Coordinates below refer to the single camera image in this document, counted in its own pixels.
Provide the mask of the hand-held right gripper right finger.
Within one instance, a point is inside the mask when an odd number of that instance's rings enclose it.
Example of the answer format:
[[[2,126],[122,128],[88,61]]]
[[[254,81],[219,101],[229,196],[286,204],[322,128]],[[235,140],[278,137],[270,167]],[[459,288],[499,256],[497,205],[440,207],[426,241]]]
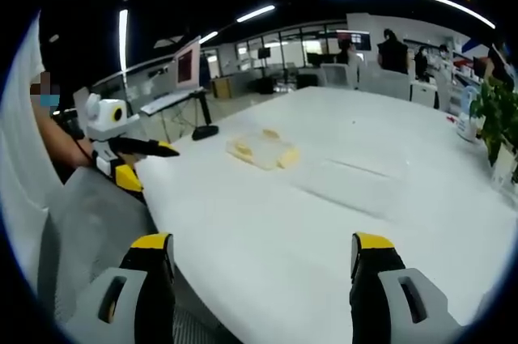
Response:
[[[389,239],[353,234],[350,279],[353,343],[453,343],[461,335],[446,295],[406,267]]]

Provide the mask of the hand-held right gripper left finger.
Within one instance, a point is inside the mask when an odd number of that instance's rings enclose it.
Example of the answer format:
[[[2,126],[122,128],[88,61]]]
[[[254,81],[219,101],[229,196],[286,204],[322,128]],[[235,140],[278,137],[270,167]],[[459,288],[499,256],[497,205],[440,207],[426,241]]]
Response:
[[[174,283],[173,236],[142,236],[79,295],[67,335],[74,343],[173,343]]]

